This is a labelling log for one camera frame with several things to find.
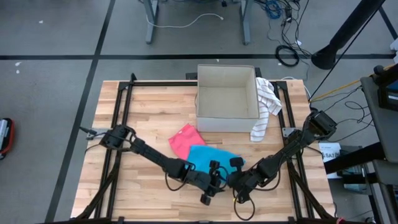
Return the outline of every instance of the open box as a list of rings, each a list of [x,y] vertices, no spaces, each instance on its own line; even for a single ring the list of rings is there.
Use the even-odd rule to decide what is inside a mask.
[[[198,65],[198,131],[250,133],[258,119],[254,67]]]

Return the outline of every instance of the pink cloth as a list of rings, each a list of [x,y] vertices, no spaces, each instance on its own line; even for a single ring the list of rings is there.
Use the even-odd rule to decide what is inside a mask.
[[[190,124],[185,125],[177,134],[169,138],[169,143],[173,152],[185,160],[188,159],[192,145],[206,146],[199,132]]]

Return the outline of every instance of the blue towel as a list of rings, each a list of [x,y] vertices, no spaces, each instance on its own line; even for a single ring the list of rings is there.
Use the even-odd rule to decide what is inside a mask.
[[[196,171],[202,171],[207,174],[210,171],[210,161],[218,161],[220,162],[220,166],[225,167],[228,174],[231,174],[236,171],[236,168],[230,166],[229,160],[236,157],[239,156],[210,146],[191,146],[187,161],[196,166]],[[227,174],[225,170],[220,168],[219,171],[222,178],[226,180]]]

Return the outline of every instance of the white striped cloth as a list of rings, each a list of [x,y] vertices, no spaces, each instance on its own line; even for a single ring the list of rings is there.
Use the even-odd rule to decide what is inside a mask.
[[[264,139],[269,113],[276,116],[282,105],[274,94],[274,86],[265,78],[256,78],[257,98],[259,101],[260,119],[250,132],[250,141],[259,142]]]

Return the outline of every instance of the wooden table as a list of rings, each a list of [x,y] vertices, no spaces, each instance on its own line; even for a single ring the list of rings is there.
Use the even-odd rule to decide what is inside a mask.
[[[103,83],[95,113],[94,128],[110,128],[118,84],[118,81]],[[288,80],[287,84],[295,123],[297,126],[302,126],[310,112],[303,82]],[[195,86],[135,86],[132,89],[127,125],[133,127],[137,136],[145,140],[148,145],[166,156],[176,157],[169,146],[168,138],[187,123],[195,125],[196,93]],[[287,113],[285,109],[283,110],[287,120]],[[275,154],[283,147],[278,117],[272,115],[266,137],[262,142],[251,142],[249,133],[201,133],[201,135],[209,146],[242,155],[246,160],[244,169],[251,167],[262,157]],[[88,146],[97,144],[98,141],[99,139],[90,141]],[[311,146],[318,149],[318,144]],[[104,155],[105,148],[102,146],[94,147],[86,153],[72,217],[81,213],[97,192]],[[335,211],[333,199],[321,155],[307,149],[304,150],[303,161],[310,190],[326,210],[333,214]],[[256,214],[252,221],[286,221],[288,216],[295,216],[285,164],[282,166],[281,175],[280,185],[275,190],[251,193],[256,204]],[[272,187],[275,183],[276,179],[267,187]],[[171,187],[178,184],[170,181]],[[200,190],[190,185],[177,192],[169,191],[165,185],[164,173],[159,167],[141,156],[125,152],[119,172],[113,220],[124,216],[129,221],[240,221],[234,214],[231,189],[212,198],[210,206],[200,203],[201,194]],[[307,216],[301,191],[299,194],[303,214]],[[107,201],[105,196],[103,216]],[[248,217],[252,212],[252,205],[249,202],[238,204],[237,208],[242,217]]]

